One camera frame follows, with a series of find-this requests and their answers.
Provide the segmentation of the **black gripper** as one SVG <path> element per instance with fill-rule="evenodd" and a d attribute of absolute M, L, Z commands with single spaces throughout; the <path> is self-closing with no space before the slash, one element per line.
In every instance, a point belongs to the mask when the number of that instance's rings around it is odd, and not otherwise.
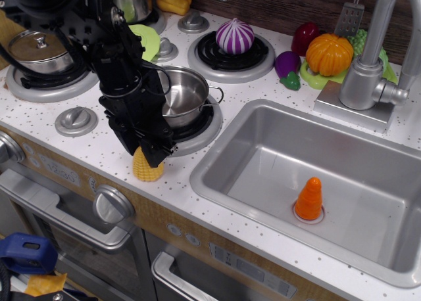
<path fill-rule="evenodd" d="M 145 64 L 140 69 L 110 65 L 98 70 L 99 101 L 105 107 L 110 128 L 130 155 L 140 146 L 152 168 L 172 155 L 176 146 L 162 116 L 165 95 L 158 74 L 161 69 Z"/>

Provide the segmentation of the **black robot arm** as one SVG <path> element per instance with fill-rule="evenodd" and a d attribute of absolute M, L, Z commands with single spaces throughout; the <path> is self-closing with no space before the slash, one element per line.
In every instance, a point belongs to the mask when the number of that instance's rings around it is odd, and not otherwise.
<path fill-rule="evenodd" d="M 1 9 L 26 29 L 55 34 L 79 69 L 97 75 L 109 126 L 130 154 L 140 148 L 152 168 L 172 154 L 160 67 L 142 59 L 141 40 L 113 0 L 1 0 Z"/>

